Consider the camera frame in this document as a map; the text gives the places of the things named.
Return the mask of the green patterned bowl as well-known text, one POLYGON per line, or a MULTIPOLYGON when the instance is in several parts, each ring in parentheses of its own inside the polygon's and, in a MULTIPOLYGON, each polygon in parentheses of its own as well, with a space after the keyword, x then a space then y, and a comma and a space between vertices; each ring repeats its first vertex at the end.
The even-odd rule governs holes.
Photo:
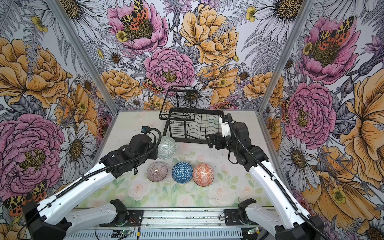
POLYGON ((177 151, 176 141, 169 136, 162 136, 161 143, 158 146, 158 158, 161 160, 171 159, 177 151))

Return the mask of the orange red patterned bowl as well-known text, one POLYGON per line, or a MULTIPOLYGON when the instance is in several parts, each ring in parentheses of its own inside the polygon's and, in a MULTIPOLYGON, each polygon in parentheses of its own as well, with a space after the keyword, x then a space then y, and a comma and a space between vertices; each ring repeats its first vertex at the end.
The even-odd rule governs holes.
POLYGON ((214 180, 214 170, 208 164, 198 164, 193 170, 193 180, 200 187, 207 187, 214 180))

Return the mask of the blue patterned bowl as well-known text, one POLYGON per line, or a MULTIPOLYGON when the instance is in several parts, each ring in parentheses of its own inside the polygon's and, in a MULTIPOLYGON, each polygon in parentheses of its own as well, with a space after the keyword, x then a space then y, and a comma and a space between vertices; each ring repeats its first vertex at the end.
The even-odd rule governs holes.
POLYGON ((186 184, 193 177, 193 167, 187 162, 179 162, 172 168, 172 178, 176 183, 186 184))

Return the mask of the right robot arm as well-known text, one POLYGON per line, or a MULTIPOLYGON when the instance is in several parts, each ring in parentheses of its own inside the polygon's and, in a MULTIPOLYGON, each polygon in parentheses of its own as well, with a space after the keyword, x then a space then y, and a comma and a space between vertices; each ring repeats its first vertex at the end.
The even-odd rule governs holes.
POLYGON ((241 220, 260 225, 277 240, 327 240, 322 219, 312 216, 298 203, 265 152, 252 144, 246 124, 234 121, 231 114, 219 117, 218 121, 221 132, 206 135, 209 148, 226 149, 233 154, 236 163, 260 183, 277 211, 274 215, 250 198, 239 204, 241 220))

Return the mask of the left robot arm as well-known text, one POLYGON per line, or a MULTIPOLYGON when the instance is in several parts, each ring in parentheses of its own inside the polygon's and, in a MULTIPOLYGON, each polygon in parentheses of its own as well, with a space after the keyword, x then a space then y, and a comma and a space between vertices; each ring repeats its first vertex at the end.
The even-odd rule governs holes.
POLYGON ((156 160, 161 140, 162 133, 158 129, 143 126, 141 133, 133 136, 129 144, 109 152, 69 186, 39 203, 30 201, 25 204, 23 216, 30 238, 63 240, 72 233, 97 225, 125 225, 129 213, 120 200, 79 212, 74 208, 123 174, 137 174, 139 166, 146 160, 156 160))

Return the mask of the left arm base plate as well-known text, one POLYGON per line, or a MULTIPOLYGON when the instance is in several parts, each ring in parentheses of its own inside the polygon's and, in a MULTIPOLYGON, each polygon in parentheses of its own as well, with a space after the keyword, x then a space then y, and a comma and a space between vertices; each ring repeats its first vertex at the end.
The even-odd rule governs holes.
POLYGON ((125 213, 118 213, 115 219, 100 227, 140 227, 143 221, 144 210, 128 209, 125 213))

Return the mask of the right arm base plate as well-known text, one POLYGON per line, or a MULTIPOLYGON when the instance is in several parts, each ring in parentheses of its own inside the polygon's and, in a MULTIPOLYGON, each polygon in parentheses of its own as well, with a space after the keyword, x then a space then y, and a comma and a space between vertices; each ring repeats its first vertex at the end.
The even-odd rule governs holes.
POLYGON ((257 223, 248 219, 245 212, 240 209, 225 209, 224 221, 226 226, 255 226, 257 223))

